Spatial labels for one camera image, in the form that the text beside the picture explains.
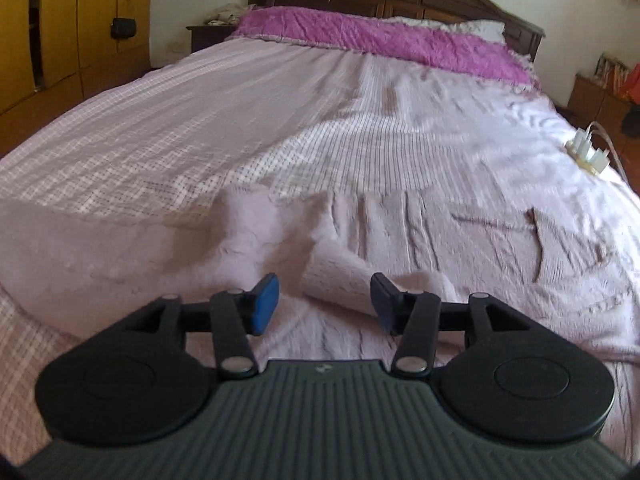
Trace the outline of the lilac knitted cardigan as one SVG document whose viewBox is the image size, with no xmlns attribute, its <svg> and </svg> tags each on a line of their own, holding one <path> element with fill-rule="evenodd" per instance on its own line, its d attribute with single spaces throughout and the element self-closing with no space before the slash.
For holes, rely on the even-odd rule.
<svg viewBox="0 0 640 480">
<path fill-rule="evenodd" d="M 195 221 L 1 204 L 1 449 L 47 441 L 32 388 L 65 350 L 163 295 L 198 301 L 281 281 L 260 362 L 389 359 L 374 324 L 376 272 L 409 292 L 488 292 L 605 362 L 616 385 L 602 438 L 639 457 L 639 258 L 628 233 L 559 206 L 461 205 L 432 193 L 221 192 Z"/>
</svg>

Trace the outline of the black clothes on dresser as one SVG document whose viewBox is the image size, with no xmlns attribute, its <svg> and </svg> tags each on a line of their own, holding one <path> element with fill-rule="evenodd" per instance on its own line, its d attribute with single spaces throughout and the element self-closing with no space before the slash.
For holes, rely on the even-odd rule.
<svg viewBox="0 0 640 480">
<path fill-rule="evenodd" d="M 640 106 L 631 107 L 620 124 L 620 133 L 629 139 L 640 138 Z"/>
</svg>

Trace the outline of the pink checked bed sheet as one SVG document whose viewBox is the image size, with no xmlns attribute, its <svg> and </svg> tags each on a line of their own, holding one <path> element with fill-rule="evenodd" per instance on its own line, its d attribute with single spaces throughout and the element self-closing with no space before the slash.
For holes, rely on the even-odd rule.
<svg viewBox="0 0 640 480">
<path fill-rule="evenodd" d="M 550 204 L 638 243 L 639 200 L 566 154 L 532 88 L 339 50 L 238 38 L 81 103 L 1 162 L 1 203 L 195 221 L 234 186 L 278 200 L 425 191 Z"/>
</svg>

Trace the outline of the beige power strip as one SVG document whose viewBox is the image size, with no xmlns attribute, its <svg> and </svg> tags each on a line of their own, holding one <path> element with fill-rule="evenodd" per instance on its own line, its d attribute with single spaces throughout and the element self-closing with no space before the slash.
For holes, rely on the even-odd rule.
<svg viewBox="0 0 640 480">
<path fill-rule="evenodd" d="M 586 158 L 578 158 L 578 157 L 577 157 L 577 156 L 572 152 L 572 149 L 570 148 L 570 144 L 571 144 L 571 143 L 572 143 L 572 141 L 567 142 L 567 144 L 565 144 L 565 149 L 566 149 L 566 151 L 567 151 L 567 154 L 569 154 L 569 155 L 570 155 L 570 157 L 574 160 L 574 162 L 576 162 L 576 164 L 577 164 L 580 168 L 582 168 L 583 170 L 585 170 L 585 171 L 589 172 L 590 174 L 593 174 L 594 176 L 600 176 L 600 174 L 595 174 L 595 173 L 591 170 L 590 166 L 588 165 L 588 158 L 589 158 L 589 156 L 593 153 L 593 151 L 594 151 L 594 150 L 596 150 L 596 148 L 594 148 L 594 147 L 591 145 L 591 148 L 590 148 L 590 150 L 589 150 L 589 153 L 588 153 L 587 157 L 586 157 Z"/>
</svg>

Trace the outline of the white charger plug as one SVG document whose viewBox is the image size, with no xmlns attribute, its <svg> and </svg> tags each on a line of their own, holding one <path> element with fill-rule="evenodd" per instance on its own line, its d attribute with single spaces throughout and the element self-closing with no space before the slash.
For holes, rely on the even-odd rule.
<svg viewBox="0 0 640 480">
<path fill-rule="evenodd" d="M 591 134 L 586 130 L 577 129 L 570 148 L 578 158 L 586 158 L 591 148 Z"/>
<path fill-rule="evenodd" d="M 595 174 L 600 174 L 609 164 L 608 150 L 597 148 L 588 158 L 588 165 Z"/>
</svg>

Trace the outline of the white charger plug right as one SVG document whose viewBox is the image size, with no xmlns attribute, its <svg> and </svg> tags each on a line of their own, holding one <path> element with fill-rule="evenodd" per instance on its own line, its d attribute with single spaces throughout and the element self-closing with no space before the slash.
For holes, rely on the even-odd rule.
<svg viewBox="0 0 640 480">
<path fill-rule="evenodd" d="M 588 158 L 588 165 L 595 174 L 600 174 L 609 164 L 608 150 L 597 148 Z"/>
</svg>

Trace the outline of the magenta crinkled pillow cover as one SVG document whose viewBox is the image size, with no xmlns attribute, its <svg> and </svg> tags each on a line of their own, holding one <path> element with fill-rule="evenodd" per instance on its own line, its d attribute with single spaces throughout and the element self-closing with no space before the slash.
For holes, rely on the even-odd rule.
<svg viewBox="0 0 640 480">
<path fill-rule="evenodd" d="M 540 87 L 532 57 L 516 53 L 507 44 L 389 23 L 385 18 L 270 6 L 242 16 L 232 36 L 374 54 L 514 86 Z"/>
</svg>

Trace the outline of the wooden dresser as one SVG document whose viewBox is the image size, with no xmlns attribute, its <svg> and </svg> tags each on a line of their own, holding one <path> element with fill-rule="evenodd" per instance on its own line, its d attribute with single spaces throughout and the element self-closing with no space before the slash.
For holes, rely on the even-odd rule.
<svg viewBox="0 0 640 480">
<path fill-rule="evenodd" d="M 577 75 L 567 104 L 568 121 L 579 128 L 587 128 L 590 122 L 598 122 L 613 141 L 629 183 L 639 187 L 639 139 L 625 136 L 623 119 L 631 105 L 605 91 L 593 80 Z"/>
</svg>

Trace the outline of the dark wooden nightstand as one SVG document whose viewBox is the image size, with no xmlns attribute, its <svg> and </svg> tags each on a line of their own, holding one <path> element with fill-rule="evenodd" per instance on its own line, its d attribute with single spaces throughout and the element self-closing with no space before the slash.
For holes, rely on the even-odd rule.
<svg viewBox="0 0 640 480">
<path fill-rule="evenodd" d="M 191 34 L 191 52 L 195 53 L 215 44 L 221 44 L 230 37 L 235 25 L 193 25 L 186 28 Z"/>
</svg>

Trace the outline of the white pillow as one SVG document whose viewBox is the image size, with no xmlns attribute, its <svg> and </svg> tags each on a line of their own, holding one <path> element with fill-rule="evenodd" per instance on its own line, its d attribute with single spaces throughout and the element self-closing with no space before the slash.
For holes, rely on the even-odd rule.
<svg viewBox="0 0 640 480">
<path fill-rule="evenodd" d="M 491 20 L 474 20 L 460 23 L 447 24 L 434 20 L 417 20 L 416 18 L 405 18 L 404 16 L 393 16 L 386 18 L 389 23 L 401 23 L 414 27 L 425 27 L 450 34 L 473 35 L 493 44 L 506 44 L 504 31 L 506 25 L 503 22 Z"/>
</svg>

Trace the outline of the crumpled cloth on nightstand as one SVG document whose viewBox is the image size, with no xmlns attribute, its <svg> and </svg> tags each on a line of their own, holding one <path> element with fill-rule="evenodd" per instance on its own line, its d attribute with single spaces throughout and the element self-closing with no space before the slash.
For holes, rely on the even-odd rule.
<svg viewBox="0 0 640 480">
<path fill-rule="evenodd" d="M 227 3 L 216 8 L 207 15 L 203 24 L 206 26 L 235 26 L 240 18 L 254 9 L 254 4 L 243 6 L 239 3 Z"/>
</svg>

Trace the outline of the small black hanging bag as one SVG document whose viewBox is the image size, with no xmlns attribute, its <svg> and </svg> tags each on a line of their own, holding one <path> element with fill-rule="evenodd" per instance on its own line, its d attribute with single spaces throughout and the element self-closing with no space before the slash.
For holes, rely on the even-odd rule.
<svg viewBox="0 0 640 480">
<path fill-rule="evenodd" d="M 114 40 L 128 40 L 137 35 L 137 22 L 135 18 L 123 16 L 124 9 L 131 0 L 120 3 L 116 0 L 116 16 L 112 19 L 110 34 Z"/>
</svg>

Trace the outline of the books on dresser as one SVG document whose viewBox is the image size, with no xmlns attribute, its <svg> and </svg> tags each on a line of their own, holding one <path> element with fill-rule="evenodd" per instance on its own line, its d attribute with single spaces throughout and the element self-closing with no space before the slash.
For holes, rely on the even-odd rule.
<svg viewBox="0 0 640 480">
<path fill-rule="evenodd" d="M 598 59 L 594 78 L 603 87 L 616 92 L 627 79 L 629 67 L 614 55 L 603 52 Z"/>
</svg>

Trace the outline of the orange floral curtain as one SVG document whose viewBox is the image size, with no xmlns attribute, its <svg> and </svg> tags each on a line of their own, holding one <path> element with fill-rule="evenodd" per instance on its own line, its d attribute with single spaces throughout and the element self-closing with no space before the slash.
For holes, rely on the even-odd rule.
<svg viewBox="0 0 640 480">
<path fill-rule="evenodd" d="M 634 66 L 634 69 L 620 86 L 617 96 L 628 102 L 640 104 L 640 64 Z"/>
</svg>

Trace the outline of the yellow wooden wardrobe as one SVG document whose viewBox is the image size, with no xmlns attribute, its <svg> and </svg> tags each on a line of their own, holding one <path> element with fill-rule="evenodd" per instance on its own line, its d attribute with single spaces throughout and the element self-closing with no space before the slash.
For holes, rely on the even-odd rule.
<svg viewBox="0 0 640 480">
<path fill-rule="evenodd" d="M 150 69 L 151 0 L 123 16 L 137 35 L 114 40 L 116 0 L 1 0 L 1 151 L 55 118 Z"/>
</svg>

